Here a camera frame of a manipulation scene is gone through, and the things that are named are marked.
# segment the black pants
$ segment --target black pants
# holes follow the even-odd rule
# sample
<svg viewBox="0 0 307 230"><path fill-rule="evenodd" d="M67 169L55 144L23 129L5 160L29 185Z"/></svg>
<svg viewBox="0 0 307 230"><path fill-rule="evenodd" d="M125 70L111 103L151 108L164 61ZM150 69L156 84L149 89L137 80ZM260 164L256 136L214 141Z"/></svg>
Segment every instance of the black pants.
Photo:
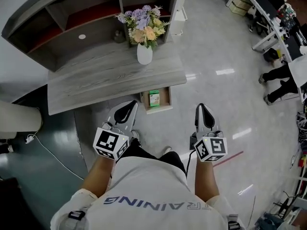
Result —
<svg viewBox="0 0 307 230"><path fill-rule="evenodd" d="M287 82L282 84L282 86L275 90L274 92L268 94L268 100L269 102L273 103L276 101L278 98L284 96L285 94L288 93L298 93L297 92L297 86L294 82L294 79L291 75L290 69L288 64L276 68L272 71L269 71L268 73L263 74L263 79L264 81L271 81L274 79L284 79L284 78L290 78Z"/></svg>
<svg viewBox="0 0 307 230"><path fill-rule="evenodd" d="M159 160L164 163L174 165L179 169L181 169L184 174L186 173L183 163L181 162L180 157L176 152L174 151L168 152L167 154L163 155L161 158L157 159L155 156L149 154L143 148L141 148L139 146L139 141L137 139L134 139L131 142L131 145L127 148L127 150L120 157L120 159L125 157L141 157L141 158Z"/></svg>

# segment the white vase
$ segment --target white vase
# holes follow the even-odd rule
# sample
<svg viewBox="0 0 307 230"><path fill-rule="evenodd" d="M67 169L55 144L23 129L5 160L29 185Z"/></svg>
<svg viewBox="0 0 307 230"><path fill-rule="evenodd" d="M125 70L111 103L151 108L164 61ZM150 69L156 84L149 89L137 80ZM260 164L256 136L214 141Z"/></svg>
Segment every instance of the white vase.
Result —
<svg viewBox="0 0 307 230"><path fill-rule="evenodd" d="M138 61L142 65L147 65L153 60L153 50L149 46L146 48L144 45L138 44Z"/></svg>

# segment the black shorts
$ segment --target black shorts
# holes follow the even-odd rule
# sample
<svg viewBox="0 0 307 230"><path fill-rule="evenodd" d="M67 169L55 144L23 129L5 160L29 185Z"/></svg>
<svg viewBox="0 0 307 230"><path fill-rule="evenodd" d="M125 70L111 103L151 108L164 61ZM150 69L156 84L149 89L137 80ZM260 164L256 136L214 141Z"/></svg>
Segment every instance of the black shorts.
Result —
<svg viewBox="0 0 307 230"><path fill-rule="evenodd" d="M181 169L184 174L186 173L183 163L181 162L180 157L176 152L174 151L168 152L167 154L163 155L161 158L158 159L155 156L146 152L143 148L141 148L140 143L137 139L134 139L131 142L131 145L127 148L127 150L120 157L120 159L125 157L140 157L140 158L159 160L164 163L174 165L179 169Z"/></svg>

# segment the white t-shirt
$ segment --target white t-shirt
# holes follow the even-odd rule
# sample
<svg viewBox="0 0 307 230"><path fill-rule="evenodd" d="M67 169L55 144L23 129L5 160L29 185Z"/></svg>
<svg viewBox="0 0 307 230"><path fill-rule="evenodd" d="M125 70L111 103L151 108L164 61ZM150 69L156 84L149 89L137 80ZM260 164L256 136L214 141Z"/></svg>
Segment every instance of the white t-shirt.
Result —
<svg viewBox="0 0 307 230"><path fill-rule="evenodd" d="M227 230L226 217L234 214L222 196L205 203L191 193L176 166L138 157L117 163L110 189L100 198L85 189L76 192L53 216L51 229L59 229L71 211L83 207L88 207L89 230Z"/></svg>

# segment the shoe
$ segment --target shoe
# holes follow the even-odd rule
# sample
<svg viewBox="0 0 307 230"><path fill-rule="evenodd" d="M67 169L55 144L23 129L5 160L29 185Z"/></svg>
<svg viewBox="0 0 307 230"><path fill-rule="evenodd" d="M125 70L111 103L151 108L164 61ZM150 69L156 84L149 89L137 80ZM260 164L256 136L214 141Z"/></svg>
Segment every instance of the shoe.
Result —
<svg viewBox="0 0 307 230"><path fill-rule="evenodd" d="M265 80L264 80L264 78L263 78L263 74L260 75L258 81L259 81L259 83L261 83L261 84L265 83Z"/></svg>
<svg viewBox="0 0 307 230"><path fill-rule="evenodd" d="M141 145L141 143L140 143L140 141L139 141L139 139L137 139L137 138L132 138L131 139L131 143L130 143L130 146L138 146L138 147L142 147L142 145Z"/></svg>
<svg viewBox="0 0 307 230"><path fill-rule="evenodd" d="M164 152L163 152L163 155L167 154L170 151L173 151L173 149L171 147L166 147Z"/></svg>
<svg viewBox="0 0 307 230"><path fill-rule="evenodd" d="M131 133L132 133L133 138L136 138L138 140L140 139L140 135L136 130L133 129Z"/></svg>
<svg viewBox="0 0 307 230"><path fill-rule="evenodd" d="M263 97L263 100L265 101L265 103L267 105L273 105L273 103L268 100L268 96L267 95Z"/></svg>

